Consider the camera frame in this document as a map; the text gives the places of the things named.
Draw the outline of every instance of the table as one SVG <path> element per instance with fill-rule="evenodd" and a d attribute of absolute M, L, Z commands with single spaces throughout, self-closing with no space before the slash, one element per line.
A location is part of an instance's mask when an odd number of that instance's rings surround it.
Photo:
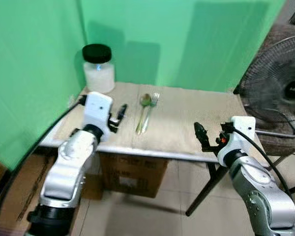
<path fill-rule="evenodd" d="M 137 135 L 141 105 L 140 96 L 153 92 L 160 93 L 157 106 L 153 108 L 146 133 Z M 229 121 L 232 116 L 245 116 L 246 112 L 238 95 L 232 93 L 209 92 L 192 89 L 157 87 L 117 82 L 112 92 L 107 94 L 114 99 L 112 113 L 120 106 L 128 104 L 126 118 L 121 122 L 118 132 L 109 141 L 101 143 L 97 150 L 102 152 L 143 155 L 180 160 L 206 162 L 210 180 L 189 207 L 189 216 L 210 193 L 214 186 L 228 171 L 220 166 L 213 153 L 201 152 L 201 146 L 194 134 L 194 122 L 199 122 L 208 131 L 212 146 L 221 130 L 220 123 Z M 76 107 L 58 124 L 42 145 L 57 147 L 69 137 L 75 128 L 81 128 L 83 106 Z M 261 146 L 257 136 L 255 142 Z M 268 166 L 263 157 L 252 149 L 248 153 L 262 165 Z"/>

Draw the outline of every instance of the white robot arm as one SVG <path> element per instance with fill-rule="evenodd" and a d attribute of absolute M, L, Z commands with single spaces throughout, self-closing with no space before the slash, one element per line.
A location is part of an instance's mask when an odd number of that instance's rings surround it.
<path fill-rule="evenodd" d="M 58 158 L 48 172 L 40 193 L 39 204 L 28 215 L 31 222 L 26 236 L 66 236 L 79 204 L 84 183 L 85 162 L 96 152 L 100 142 L 107 141 L 110 132 L 117 132 L 127 105 L 117 119 L 112 119 L 112 98 L 97 92 L 87 95 L 83 129 L 75 133 L 58 149 Z"/>
<path fill-rule="evenodd" d="M 295 236 L 295 205 L 275 183 L 272 174 L 249 156 L 250 143 L 233 127 L 251 140 L 255 135 L 254 117 L 232 117 L 221 124 L 219 146 L 209 145 L 206 131 L 195 123 L 196 136 L 203 151 L 213 151 L 222 166 L 229 168 L 234 189 L 244 200 L 250 222 L 257 236 Z"/>

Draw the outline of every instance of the beige tablecloth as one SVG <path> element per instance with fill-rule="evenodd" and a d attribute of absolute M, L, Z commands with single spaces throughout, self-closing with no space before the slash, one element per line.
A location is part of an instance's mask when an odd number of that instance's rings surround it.
<path fill-rule="evenodd" d="M 137 135 L 135 129 L 142 108 L 139 103 L 140 96 L 156 91 L 160 93 L 160 98 L 152 110 L 147 131 Z M 126 117 L 118 133 L 112 134 L 108 142 L 101 143 L 101 146 L 111 147 L 110 150 L 115 147 L 191 154 L 212 158 L 215 161 L 213 153 L 201 152 L 193 123 L 197 121 L 202 124 L 208 130 L 211 145 L 215 145 L 215 138 L 221 130 L 221 122 L 229 121 L 232 116 L 246 115 L 239 97 L 232 93 L 119 82 L 108 95 L 114 99 L 113 116 L 122 104 L 128 104 Z M 83 110 L 83 106 L 78 106 L 66 117 L 55 136 L 56 139 L 65 140 L 74 128 L 81 128 Z M 257 136 L 255 141 L 260 145 Z M 250 155 L 264 163 L 263 158 L 253 148 Z"/>

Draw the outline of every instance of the black fan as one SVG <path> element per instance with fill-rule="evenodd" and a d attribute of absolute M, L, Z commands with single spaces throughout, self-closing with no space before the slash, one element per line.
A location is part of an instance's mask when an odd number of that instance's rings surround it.
<path fill-rule="evenodd" d="M 246 71 L 241 88 L 245 108 L 257 118 L 257 126 L 273 127 L 288 122 L 294 134 L 256 131 L 284 138 L 295 138 L 295 36 L 284 39 L 259 54 Z"/>

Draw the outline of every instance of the floor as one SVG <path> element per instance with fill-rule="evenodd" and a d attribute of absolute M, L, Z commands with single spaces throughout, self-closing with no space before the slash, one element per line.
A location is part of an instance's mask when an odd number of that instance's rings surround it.
<path fill-rule="evenodd" d="M 295 155 L 284 160 L 278 169 L 288 185 L 295 186 Z M 172 160 L 155 199 L 109 191 L 101 201 L 82 199 L 72 235 L 254 235 L 245 205 L 233 190 L 228 175 L 193 215 L 185 216 L 208 179 L 205 164 Z"/>

